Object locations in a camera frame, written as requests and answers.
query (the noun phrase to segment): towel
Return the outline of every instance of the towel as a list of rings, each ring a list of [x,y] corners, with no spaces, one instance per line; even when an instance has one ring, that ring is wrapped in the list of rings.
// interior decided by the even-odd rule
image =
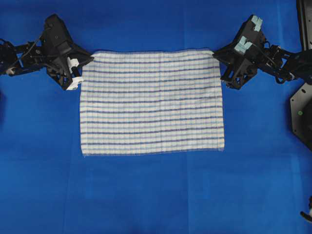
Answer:
[[[80,94],[84,156],[223,150],[220,68],[212,51],[93,56]]]

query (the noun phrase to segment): striped towel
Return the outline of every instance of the striped towel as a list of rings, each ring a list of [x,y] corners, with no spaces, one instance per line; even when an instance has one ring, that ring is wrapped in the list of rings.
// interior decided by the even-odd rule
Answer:
[[[219,62],[210,50],[93,56],[80,95],[84,156],[224,148]]]

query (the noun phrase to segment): blue cloth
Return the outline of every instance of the blue cloth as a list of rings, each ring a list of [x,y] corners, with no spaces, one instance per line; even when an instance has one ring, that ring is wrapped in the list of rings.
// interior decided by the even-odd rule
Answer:
[[[58,13],[93,52],[175,51],[231,42],[250,14],[273,44],[300,51],[293,0],[1,1],[0,35],[34,40]],[[302,81],[258,72],[223,87],[223,152],[83,158],[79,90],[45,71],[0,77],[0,232],[307,234],[312,154],[291,133]]]

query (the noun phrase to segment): blue stripe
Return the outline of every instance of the blue stripe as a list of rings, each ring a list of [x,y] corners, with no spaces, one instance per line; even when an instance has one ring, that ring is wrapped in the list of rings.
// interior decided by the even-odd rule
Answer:
[[[215,148],[193,148],[193,149],[187,149],[187,150],[168,150],[168,151],[157,151],[152,153],[139,153],[139,154],[83,154],[84,157],[92,157],[92,156],[138,156],[138,155],[156,155],[156,154],[172,154],[172,153],[185,153],[189,151],[223,151],[223,147],[215,147]]]
[[[80,108],[87,108],[87,110],[96,110],[96,108],[100,108],[100,109],[108,109],[108,110],[127,110],[127,109],[139,109],[139,110],[144,110],[144,109],[152,109],[152,108],[157,108],[159,109],[160,107],[161,108],[164,108],[164,107],[168,107],[168,106],[194,106],[194,105],[199,105],[199,104],[214,104],[214,105],[222,105],[222,100],[198,100],[198,101],[193,101],[193,102],[185,102],[185,103],[181,103],[181,102],[178,102],[176,103],[175,105],[173,105],[172,103],[166,103],[166,104],[157,104],[157,105],[148,105],[148,106],[145,106],[145,105],[125,105],[125,106],[116,106],[116,105],[103,105],[103,104],[99,104],[99,103],[94,103],[95,105],[83,105],[81,104],[80,105]]]
[[[143,93],[159,93],[159,92],[174,92],[174,91],[186,91],[186,90],[202,90],[221,88],[219,85],[206,86],[200,88],[186,88],[186,89],[166,89],[166,90],[151,90],[151,91],[95,91],[95,90],[82,90],[82,93],[98,93],[98,94],[143,94]]]
[[[219,129],[219,130],[213,130],[211,132],[211,130],[209,132],[201,132],[202,135],[205,135],[205,134],[209,134],[209,135],[223,135],[224,132],[223,132],[223,129]],[[144,139],[155,139],[155,138],[167,138],[167,137],[189,137],[189,136],[193,136],[193,135],[198,135],[198,132],[193,132],[193,133],[186,133],[186,134],[181,134],[181,133],[178,133],[178,134],[170,134],[170,135],[157,135],[157,136],[145,136]],[[88,136],[88,135],[82,135],[81,136],[81,141],[88,141],[88,140],[139,140],[139,139],[142,139],[142,136],[129,136],[129,137],[99,137],[99,136],[96,136],[96,137],[91,137],[91,136]]]
[[[202,122],[202,123],[176,123],[176,124],[168,124],[168,125],[157,125],[157,126],[123,126],[120,127],[123,130],[135,130],[135,129],[156,129],[156,128],[163,128],[163,127],[186,127],[186,126],[200,126],[200,125],[208,125],[208,124],[223,124],[223,121],[209,121],[209,122]],[[111,130],[116,129],[116,126],[114,127],[92,127],[89,125],[81,126],[81,130],[95,130],[95,129],[102,129],[102,130]]]
[[[107,103],[107,104],[158,103],[158,102],[165,102],[165,101],[186,101],[186,100],[202,100],[202,99],[215,99],[215,98],[222,98],[222,96],[186,97],[186,98],[163,99],[163,100],[156,100],[156,101],[88,101],[88,100],[81,100],[80,103]]]
[[[213,59],[213,57],[205,57],[205,58],[191,58],[191,59],[182,59],[182,60],[170,60],[170,61],[154,61],[154,62],[103,62],[98,60],[93,60],[96,63],[103,64],[153,64],[153,63],[171,63],[171,62],[190,62],[190,61],[200,61],[206,59]]]
[[[219,145],[221,145],[219,142],[206,142],[206,143],[202,143],[202,142],[197,142],[195,144],[183,144],[183,145],[171,145],[171,146],[167,146],[166,148],[168,148],[168,151],[171,151],[170,149],[174,149],[174,148],[182,148],[182,147],[197,147],[199,148],[200,146],[204,146],[204,147],[210,147],[210,146],[214,146],[215,148],[219,148]],[[153,147],[140,147],[140,148],[82,148],[82,150],[90,150],[90,151],[96,151],[96,150],[100,150],[100,151],[104,151],[104,152],[109,152],[109,151],[137,151],[137,150],[159,150],[159,146],[153,146]]]
[[[206,96],[207,95],[207,92],[206,91],[204,91],[204,92],[199,92],[199,93],[197,93],[197,92],[191,92],[191,93],[181,93],[181,94],[179,94],[179,96],[191,96],[191,95],[197,95],[197,96]],[[138,99],[142,99],[142,98],[148,98],[148,99],[153,99],[153,98],[159,98],[159,95],[148,95],[148,96],[141,96],[141,95],[135,95],[135,96],[133,96],[133,97],[130,97],[130,96],[118,96],[118,97],[115,97],[115,95],[111,95],[110,97],[109,97],[109,95],[107,95],[107,96],[103,96],[103,95],[101,95],[101,94],[99,94],[99,95],[90,95],[90,94],[88,94],[88,93],[81,93],[80,94],[80,96],[81,96],[81,98],[87,98],[87,99],[89,99],[89,98],[97,98],[97,99],[108,99],[108,98],[113,98],[113,99],[116,99],[116,98],[118,98],[118,99],[136,99],[136,98],[138,98]],[[172,93],[163,93],[163,94],[161,94],[161,96],[162,97],[164,97],[164,98],[171,98],[171,97],[176,97],[177,96],[177,94],[172,94]]]
[[[206,116],[208,114],[222,114],[222,111],[217,111],[217,110],[213,110],[213,111],[205,111],[205,112],[187,112],[187,113],[183,113],[183,116],[192,116],[192,115],[203,115]],[[157,115],[157,116],[130,116],[130,117],[125,117],[125,116],[80,116],[80,119],[144,119],[144,118],[162,118],[162,117],[173,117],[173,116],[180,116],[181,113],[174,113],[174,114],[170,114],[170,115]]]
[[[150,80],[150,81],[148,80],[146,81],[108,81],[108,80],[87,80],[86,79],[83,81],[83,83],[140,84],[140,83],[161,83],[161,82],[175,82],[175,81],[188,81],[188,80],[203,80],[203,79],[214,79],[214,78],[220,78],[220,76],[201,77],[201,78],[184,78],[184,79],[167,79],[167,80]]]
[[[178,109],[166,109],[166,110],[154,110],[154,111],[80,111],[80,113],[99,113],[99,114],[141,114],[141,113],[156,113],[156,112],[167,112],[167,111],[185,111],[185,110],[200,110],[210,108],[222,108],[222,106],[201,106],[201,107],[187,107]]]
[[[83,72],[104,73],[104,74],[151,74],[151,73],[172,73],[172,72],[200,71],[200,70],[209,70],[209,69],[213,69],[213,68],[219,68],[219,66],[203,67],[203,68],[188,68],[188,69],[168,70],[168,71],[108,72],[108,71],[84,70]]]
[[[211,118],[223,118],[222,116],[209,116],[209,117],[194,117],[194,118],[174,118],[174,119],[160,119],[160,120],[149,120],[149,121],[82,121],[80,124],[85,123],[102,123],[102,124],[136,124],[136,123],[159,123],[159,122],[170,122],[170,121],[186,121],[186,120],[197,120],[197,119],[211,119]]]
[[[119,56],[107,56],[108,54],[102,54],[103,56],[94,56],[95,59],[102,59],[102,60],[120,60]],[[164,56],[164,55],[157,55],[157,56],[144,56],[144,57],[138,57],[138,56],[128,56],[126,58],[123,58],[124,60],[151,60],[155,59],[156,61],[159,61],[160,59],[184,59],[188,57],[202,57],[202,56],[208,56],[213,59],[212,54],[208,53],[196,53],[196,54],[186,54],[186,55],[179,55],[179,56]]]
[[[209,75],[212,73],[216,73],[215,71],[207,71],[207,72],[199,72],[196,74],[176,74],[176,75],[166,75],[165,78],[172,78],[172,77],[195,77],[195,76],[203,76],[203,75]],[[136,76],[136,77],[125,77],[125,76],[121,76],[121,77],[116,77],[116,76],[105,76],[102,74],[97,74],[97,75],[86,75],[87,78],[97,78],[97,79],[101,79],[105,80],[105,79],[144,79],[144,78],[148,78],[148,79],[152,79],[152,78],[160,78],[159,75],[157,76],[147,76],[147,77],[143,77],[143,76]]]
[[[166,132],[180,132],[180,131],[189,131],[189,130],[205,130],[205,129],[221,129],[223,126],[218,127],[205,127],[205,128],[184,128],[184,129],[166,129],[159,131],[149,131],[149,132],[124,132],[124,133],[110,133],[110,132],[81,132],[80,134],[104,134],[104,135],[127,135],[127,134],[153,134],[153,133],[166,133]]]
[[[152,52],[114,52],[114,51],[99,51],[95,52],[93,56],[95,58],[100,59],[118,59],[120,60],[120,56],[117,55],[134,55],[128,56],[127,59],[178,59],[178,58],[186,58],[191,56],[211,56],[212,57],[213,51],[211,50],[190,50],[190,51],[175,51],[175,52],[168,52],[168,51],[152,51]]]
[[[191,140],[220,140],[224,139],[224,137],[202,137],[202,138],[187,138],[187,139],[179,139],[179,140],[159,140],[159,141],[148,141],[148,142],[123,142],[123,143],[82,143],[81,145],[148,145],[148,144],[160,144],[166,142],[182,142],[182,141],[191,141]]]
[[[137,66],[137,65],[133,65],[133,66],[115,66],[115,67],[112,67],[112,66],[108,66],[108,65],[96,65],[95,63],[90,63],[88,65],[87,68],[89,67],[92,67],[92,68],[98,68],[99,70],[103,70],[103,69],[107,69],[107,70],[114,70],[114,69],[120,69],[120,70],[128,70],[128,69],[133,69],[133,70],[142,70],[144,68],[147,68],[147,69],[156,69],[157,72],[167,72],[167,70],[164,70],[164,69],[168,69],[168,68],[180,68],[180,67],[195,67],[195,66],[204,66],[204,65],[215,65],[215,66],[218,66],[219,65],[219,62],[218,61],[207,61],[207,62],[202,62],[202,63],[195,63],[195,64],[185,64],[185,65],[181,65],[181,64],[175,64],[175,65],[167,65],[167,66],[148,66],[148,67],[142,67],[142,66]]]
[[[155,89],[155,88],[167,88],[167,87],[181,87],[181,86],[193,86],[193,85],[208,85],[208,84],[214,84],[218,85],[218,80],[211,80],[211,81],[205,81],[205,82],[192,82],[192,83],[173,83],[173,84],[162,84],[162,85],[144,85],[144,86],[138,86],[138,85],[121,85],[121,86],[105,86],[105,85],[89,85],[85,84],[84,86],[86,89]]]

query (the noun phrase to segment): black cable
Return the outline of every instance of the black cable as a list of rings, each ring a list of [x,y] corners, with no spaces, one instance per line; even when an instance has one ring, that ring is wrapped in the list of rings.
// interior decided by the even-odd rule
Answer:
[[[267,56],[256,44],[254,44],[254,43],[252,43],[252,42],[250,42],[255,48],[257,48],[257,50],[260,52],[260,53],[262,53],[263,54],[263,56],[264,57],[266,57],[274,66],[275,66],[275,68],[277,68],[278,70],[280,69],[279,67],[278,67],[278,65],[269,57],[269,56]]]
[[[31,58],[56,58],[57,55],[31,55]]]
[[[262,53],[263,56],[266,57],[266,58],[272,63],[272,65],[275,66],[276,70],[287,72],[291,77],[293,77],[293,74],[292,74],[291,72],[280,68],[280,67],[279,67],[269,56],[267,56],[256,44],[254,44],[254,43],[252,43],[252,42],[250,42],[250,43],[251,43],[255,48],[257,48],[257,50],[258,50],[260,53]],[[283,83],[285,83],[286,80],[285,80],[284,78],[282,78],[282,81],[280,81],[279,77],[278,77],[278,76],[275,76],[275,81],[276,81],[276,83],[278,83],[278,84],[283,84]]]
[[[47,63],[41,63],[42,65],[44,65],[44,66],[46,66],[46,67],[49,67],[49,68],[51,68],[51,69],[53,69],[53,70],[55,70],[55,71],[58,71],[59,69],[58,68],[56,68],[56,67],[54,67],[54,66],[52,66],[52,65],[49,65],[49,64],[47,64]]]
[[[40,40],[40,38],[42,37],[43,32],[40,34],[40,36],[38,37],[38,39],[33,43],[33,45],[29,48],[29,50],[23,54],[21,57],[19,57],[15,62],[13,62],[10,66],[8,66],[8,68],[2,73],[2,75],[11,67],[13,67],[18,61],[20,61],[23,57],[25,57],[26,55],[28,55],[30,53],[30,51],[35,47],[35,45],[38,43],[38,41]]]

